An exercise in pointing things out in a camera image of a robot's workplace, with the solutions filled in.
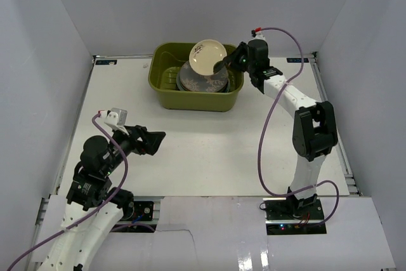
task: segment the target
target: black bracket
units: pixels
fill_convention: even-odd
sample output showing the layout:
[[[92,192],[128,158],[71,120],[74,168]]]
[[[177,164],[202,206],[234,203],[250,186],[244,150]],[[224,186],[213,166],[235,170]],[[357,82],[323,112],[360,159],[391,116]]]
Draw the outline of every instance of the black bracket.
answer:
[[[106,199],[110,197],[116,189],[117,187],[113,187],[106,195]],[[123,214],[125,215],[131,209],[130,207],[133,201],[133,193],[128,190],[120,189],[110,202],[116,204],[118,209],[122,209]]]
[[[325,101],[297,110],[294,114],[292,141],[296,152],[309,162],[320,155],[330,154],[338,142],[332,104]]]
[[[287,193],[291,193],[291,187],[287,188]],[[289,205],[291,211],[293,213],[296,213],[297,211],[300,211],[304,207],[311,206],[315,204],[317,201],[317,194],[313,194],[313,196],[309,198],[302,198],[302,199],[297,199],[295,195],[289,196],[286,198],[286,203]]]
[[[275,67],[270,67],[268,44],[262,39],[253,39],[247,44],[242,42],[222,62],[237,71],[248,72],[251,83],[264,93],[264,81],[272,76],[283,73]]]
[[[133,221],[142,215],[140,221],[152,221],[154,218],[154,202],[153,201],[134,201],[133,208],[129,213],[125,213],[122,221]]]
[[[326,234],[325,224],[306,224],[303,221],[306,215],[308,215],[308,219],[312,222],[320,222],[324,219],[320,200],[316,200],[313,204],[302,207],[300,210],[292,210],[291,204],[287,201],[291,197],[294,196],[290,196],[286,200],[264,201],[260,205],[259,208],[266,213],[267,235]]]
[[[113,139],[125,155],[154,155],[165,137],[165,132],[149,132],[143,126],[125,126],[129,135],[114,131]],[[67,202],[83,205],[83,210],[98,206],[105,198],[112,182],[108,178],[120,165],[122,156],[113,143],[103,136],[92,136],[83,145],[81,161],[74,170]]]

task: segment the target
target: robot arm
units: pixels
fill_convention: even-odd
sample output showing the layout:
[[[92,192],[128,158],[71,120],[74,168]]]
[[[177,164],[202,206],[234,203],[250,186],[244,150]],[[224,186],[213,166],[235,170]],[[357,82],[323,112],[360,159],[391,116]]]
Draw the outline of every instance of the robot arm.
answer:
[[[270,66],[268,45],[259,33],[253,32],[254,39],[240,43],[237,49],[214,66],[214,71],[224,65],[247,72],[251,83],[260,92],[276,99],[294,119],[292,142],[298,153],[294,179],[288,192],[309,185],[316,185],[318,175],[326,155],[337,144],[334,109],[329,102],[316,102],[293,85],[287,83],[283,73]],[[316,201],[316,188],[290,196],[294,210],[313,204]]]
[[[112,109],[100,114],[114,130],[112,138],[125,155],[154,155],[166,135],[164,132],[150,133],[142,126],[124,126],[125,110]],[[133,194],[120,189],[97,213],[71,229],[67,228],[92,213],[115,192],[113,188],[108,193],[112,185],[108,177],[122,161],[118,149],[103,136],[92,136],[86,140],[67,195],[61,224],[65,233],[55,239],[39,271],[88,270],[107,234],[133,204]]]

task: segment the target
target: cable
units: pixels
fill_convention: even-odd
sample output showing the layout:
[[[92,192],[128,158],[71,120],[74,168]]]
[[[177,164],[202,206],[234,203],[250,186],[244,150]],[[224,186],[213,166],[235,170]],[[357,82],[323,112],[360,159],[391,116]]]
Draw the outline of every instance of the cable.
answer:
[[[136,223],[138,221],[141,220],[141,218],[143,218],[144,214],[142,214],[140,217],[138,217],[137,219],[133,220],[131,223]]]
[[[118,227],[113,228],[111,230],[111,232],[120,231],[123,228],[128,228],[128,227],[133,227],[133,226],[149,228],[151,231],[155,232],[155,229],[153,227],[151,227],[150,225],[146,225],[145,223],[136,223],[136,222],[128,223],[126,225],[119,225]]]
[[[266,202],[262,202],[262,203],[259,205],[259,209],[260,209],[261,211],[266,211]]]
[[[300,225],[300,227],[303,227],[303,226],[307,225],[307,224],[309,223],[309,220],[310,220],[310,213],[307,212],[306,221],[305,221],[304,223],[302,223],[302,224]]]
[[[295,224],[294,228],[299,228],[300,225],[303,223],[303,220],[305,220],[305,216],[303,216],[302,219],[300,219],[300,221],[297,224]]]
[[[92,123],[96,126],[97,129],[99,129],[101,131],[101,133],[103,133],[109,140],[111,143],[113,143],[113,145],[116,147],[116,149],[119,151],[120,155],[122,156],[122,160],[124,161],[124,174],[122,176],[122,179],[119,183],[119,185],[117,186],[117,188],[114,190],[114,192],[112,192],[112,194],[106,199],[104,200],[104,202],[99,205],[96,209],[94,209],[92,212],[90,212],[89,214],[87,214],[85,217],[82,217],[81,219],[77,220],[75,223],[69,225],[66,230],[70,230],[74,227],[76,227],[77,225],[79,225],[80,223],[84,222],[85,220],[87,220],[88,218],[92,217],[94,214],[96,214],[97,212],[99,212],[99,210],[104,207],[106,204],[108,204],[115,195],[117,195],[117,193],[120,191],[122,185],[124,184],[124,181],[127,178],[127,173],[128,173],[128,160],[127,160],[127,156],[124,153],[124,151],[121,149],[120,145],[96,122],[96,119],[100,117],[100,114],[95,115],[92,118]],[[34,250],[38,249],[39,247],[43,246],[44,244],[46,244],[49,241],[52,241],[53,239],[61,236],[65,231],[61,230],[55,234],[53,234],[52,236],[49,236],[47,239],[41,241],[40,243],[36,244],[34,247],[26,250],[26,252],[24,252],[23,254],[21,254],[15,261],[13,261],[13,263],[7,268],[7,271],[11,271],[11,269],[14,268],[14,266],[20,261],[22,260],[24,257],[26,257],[28,254],[30,254],[31,252],[33,252]]]
[[[291,33],[289,33],[288,31],[286,31],[286,30],[284,30],[284,29],[275,28],[275,27],[257,28],[257,29],[255,29],[255,32],[259,32],[259,31],[262,31],[262,30],[276,30],[276,31],[280,31],[280,32],[283,32],[283,33],[287,34],[291,39],[293,39],[293,41],[296,43],[296,46],[298,46],[298,49],[299,49],[299,52],[300,52],[301,65],[300,65],[300,69],[299,69],[298,73],[296,73],[294,76],[292,76],[291,78],[289,78],[289,79],[285,82],[285,84],[282,86],[282,88],[281,88],[280,91],[278,92],[278,94],[277,94],[275,100],[273,101],[273,104],[272,104],[272,106],[271,106],[271,109],[269,110],[269,113],[268,113],[268,115],[267,115],[267,117],[266,117],[266,119],[265,119],[264,127],[263,127],[263,129],[262,129],[261,138],[259,139],[259,145],[258,145],[258,158],[257,158],[257,163],[258,163],[258,176],[259,176],[259,181],[261,182],[262,187],[264,188],[264,190],[265,190],[268,194],[270,194],[270,195],[272,195],[272,196],[275,196],[275,197],[283,197],[283,198],[286,198],[286,197],[289,197],[289,196],[298,194],[298,193],[303,192],[303,191],[305,191],[305,190],[309,190],[309,189],[311,189],[311,188],[313,188],[313,187],[319,187],[319,186],[321,186],[321,185],[323,185],[323,184],[325,184],[325,183],[330,183],[330,184],[332,184],[333,187],[336,189],[336,203],[335,203],[335,205],[334,205],[334,207],[333,207],[333,209],[332,209],[332,211],[331,211],[331,213],[330,213],[330,215],[329,215],[328,217],[326,217],[324,220],[322,220],[322,221],[320,221],[320,222],[318,222],[318,223],[312,224],[311,226],[323,225],[324,223],[327,222],[327,220],[329,220],[329,219],[334,215],[334,213],[336,212],[337,207],[338,207],[338,202],[339,202],[339,190],[338,190],[338,186],[337,186],[333,181],[331,181],[331,180],[324,180],[324,181],[322,181],[322,182],[320,182],[320,183],[318,183],[318,184],[316,184],[316,185],[309,185],[308,187],[300,188],[299,190],[295,190],[294,192],[290,192],[290,193],[286,193],[286,194],[276,194],[276,193],[272,192],[271,190],[269,190],[269,189],[266,187],[265,182],[264,182],[264,179],[263,179],[263,177],[262,177],[261,153],[262,153],[262,146],[263,146],[263,142],[264,142],[264,138],[265,138],[265,133],[266,133],[266,129],[267,129],[267,127],[268,127],[269,120],[270,120],[270,118],[271,118],[271,115],[272,115],[272,113],[273,113],[273,110],[275,109],[276,105],[278,104],[278,101],[279,101],[280,97],[282,96],[282,93],[283,93],[284,90],[286,89],[287,85],[288,85],[291,81],[293,81],[295,78],[297,78],[298,76],[300,76],[300,74],[301,74],[302,71],[303,71],[303,68],[305,67],[305,58],[304,58],[304,56],[303,56],[302,47],[300,46],[298,40],[297,40]]]
[[[131,217],[133,217],[135,214],[135,207],[133,206],[133,211],[131,212],[131,215],[129,215],[127,218],[122,219],[122,220],[129,220]]]

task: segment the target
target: white backdrop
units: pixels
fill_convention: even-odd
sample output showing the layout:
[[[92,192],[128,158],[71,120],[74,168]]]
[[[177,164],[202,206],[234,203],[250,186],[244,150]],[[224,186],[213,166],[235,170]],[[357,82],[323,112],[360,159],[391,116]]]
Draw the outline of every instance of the white backdrop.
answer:
[[[0,0],[0,270],[30,248],[91,68],[60,0]],[[23,270],[25,260],[13,271]]]
[[[91,54],[152,53],[168,41],[214,38],[238,44],[255,27],[294,33],[304,51],[322,45],[345,0],[62,0]],[[273,34],[272,55],[296,54]]]
[[[355,181],[371,195],[397,270],[406,270],[406,0],[347,0],[320,69]]]

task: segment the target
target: gray plate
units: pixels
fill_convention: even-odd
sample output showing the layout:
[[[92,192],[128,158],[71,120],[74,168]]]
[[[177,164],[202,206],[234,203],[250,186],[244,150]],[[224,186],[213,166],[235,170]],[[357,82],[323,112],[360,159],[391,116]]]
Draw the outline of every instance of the gray plate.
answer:
[[[183,64],[178,75],[180,83],[188,91],[220,92],[228,83],[226,67],[212,76],[201,76],[191,68],[189,61]]]
[[[176,76],[176,85],[177,85],[177,87],[178,87],[178,89],[179,89],[180,91],[188,91],[188,90],[186,90],[186,89],[183,87],[182,83],[180,82],[179,74]],[[222,93],[228,93],[228,92],[230,92],[230,86],[231,86],[230,82],[227,82],[227,85],[226,85],[226,87],[224,88],[224,90],[223,90],[223,91],[220,91],[220,92],[222,92]]]

